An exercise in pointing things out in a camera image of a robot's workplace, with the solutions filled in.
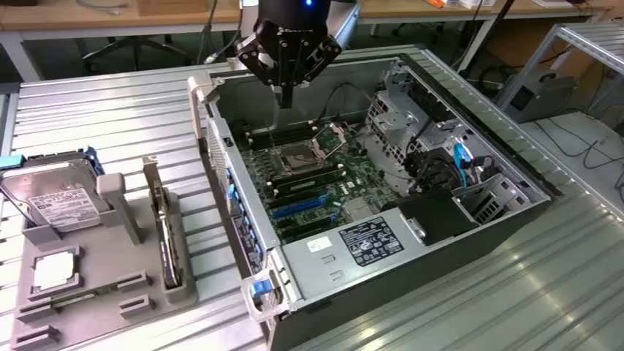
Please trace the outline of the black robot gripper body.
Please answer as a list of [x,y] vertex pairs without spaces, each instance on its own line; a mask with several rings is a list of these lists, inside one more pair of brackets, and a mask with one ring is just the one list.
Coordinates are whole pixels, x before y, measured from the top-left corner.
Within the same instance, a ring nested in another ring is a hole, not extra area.
[[329,1],[261,1],[255,35],[280,68],[293,56],[301,38],[323,39],[328,33]]

